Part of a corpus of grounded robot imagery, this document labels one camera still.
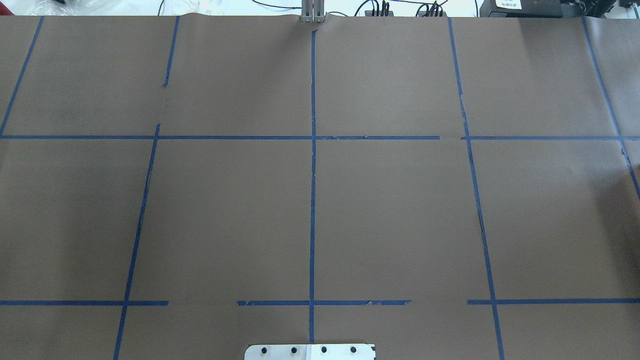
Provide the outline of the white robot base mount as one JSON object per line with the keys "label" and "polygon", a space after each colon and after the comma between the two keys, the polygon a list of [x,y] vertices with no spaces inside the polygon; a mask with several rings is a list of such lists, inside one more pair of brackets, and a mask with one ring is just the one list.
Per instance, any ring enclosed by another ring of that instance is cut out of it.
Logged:
{"label": "white robot base mount", "polygon": [[254,344],[247,347],[245,360],[375,360],[374,344]]}

